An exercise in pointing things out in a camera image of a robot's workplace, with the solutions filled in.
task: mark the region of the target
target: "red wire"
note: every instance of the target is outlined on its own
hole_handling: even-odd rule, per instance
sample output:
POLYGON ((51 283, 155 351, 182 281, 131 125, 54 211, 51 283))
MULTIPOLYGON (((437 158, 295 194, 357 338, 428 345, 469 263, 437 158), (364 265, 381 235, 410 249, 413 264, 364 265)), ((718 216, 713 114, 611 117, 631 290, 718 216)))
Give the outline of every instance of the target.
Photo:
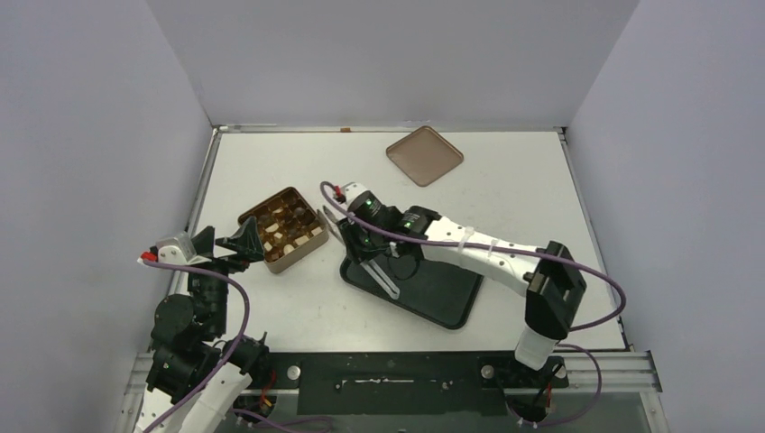
POLYGON ((276 383, 276 370, 271 370, 271 381, 263 387, 261 390, 261 405, 265 403, 265 393, 271 390, 271 387, 276 383))

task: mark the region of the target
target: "cable tie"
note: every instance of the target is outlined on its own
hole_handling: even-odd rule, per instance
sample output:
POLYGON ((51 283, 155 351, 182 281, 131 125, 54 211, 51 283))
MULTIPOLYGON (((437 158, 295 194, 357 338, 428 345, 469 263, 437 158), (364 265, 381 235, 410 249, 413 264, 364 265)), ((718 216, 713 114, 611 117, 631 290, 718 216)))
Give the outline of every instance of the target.
POLYGON ((462 263, 462 251, 465 249, 465 242, 467 242, 472 235, 475 235, 475 227, 465 227, 465 233, 462 235, 462 239, 459 241, 459 245, 456 248, 457 253, 459 253, 459 265, 463 268, 465 265, 462 263))
POLYGON ((497 246, 498 243, 500 243, 499 239, 492 239, 492 243, 489 245, 489 253, 486 255, 487 262, 492 258, 492 250, 495 246, 497 246))

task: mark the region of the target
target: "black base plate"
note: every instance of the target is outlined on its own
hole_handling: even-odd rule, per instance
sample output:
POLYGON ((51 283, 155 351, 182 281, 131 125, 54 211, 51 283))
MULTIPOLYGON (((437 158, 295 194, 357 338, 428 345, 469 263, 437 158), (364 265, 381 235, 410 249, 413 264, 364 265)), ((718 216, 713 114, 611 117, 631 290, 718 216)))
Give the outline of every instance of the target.
POLYGON ((446 329, 459 329, 465 324, 484 279, 454 265, 427 260, 421 261, 417 272, 407 279, 416 266, 413 257, 379 256, 374 260, 401 289, 398 299, 391 299, 364 268, 348 258, 340 265, 340 276, 348 284, 446 329))
MULTIPOLYGON (((300 415, 422 415, 471 411, 505 416, 500 389, 544 387, 559 356, 534 371, 515 361, 513 352, 427 353, 271 353, 274 390, 299 389, 300 415), (492 379, 481 375, 491 365, 492 379), (295 366, 300 377, 291 380, 295 366)), ((553 388, 568 378, 554 377, 553 388)))

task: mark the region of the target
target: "brown plastic lid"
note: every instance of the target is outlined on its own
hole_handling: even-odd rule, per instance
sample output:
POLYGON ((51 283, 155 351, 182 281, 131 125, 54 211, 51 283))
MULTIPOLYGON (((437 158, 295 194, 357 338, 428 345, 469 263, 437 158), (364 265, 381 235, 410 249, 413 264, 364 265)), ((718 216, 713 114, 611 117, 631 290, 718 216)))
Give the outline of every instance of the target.
POLYGON ((465 156, 430 126, 422 126, 385 151, 420 187, 427 187, 461 164, 465 156))

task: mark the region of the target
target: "black plastic tray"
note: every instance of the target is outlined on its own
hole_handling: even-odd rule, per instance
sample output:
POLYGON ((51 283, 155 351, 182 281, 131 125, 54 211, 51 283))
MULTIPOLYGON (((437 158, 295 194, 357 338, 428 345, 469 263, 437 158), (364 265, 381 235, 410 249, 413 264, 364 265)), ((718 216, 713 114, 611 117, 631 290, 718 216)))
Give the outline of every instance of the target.
POLYGON ((447 329, 459 329, 465 324, 481 281, 484 280, 484 277, 475 272, 448 263, 426 260, 420 262, 414 276, 399 280, 396 275, 407 277, 414 269, 413 257, 387 259, 378 256, 374 260, 401 289, 398 299, 392 299, 364 268, 347 257, 340 265, 340 276, 358 289, 447 329))

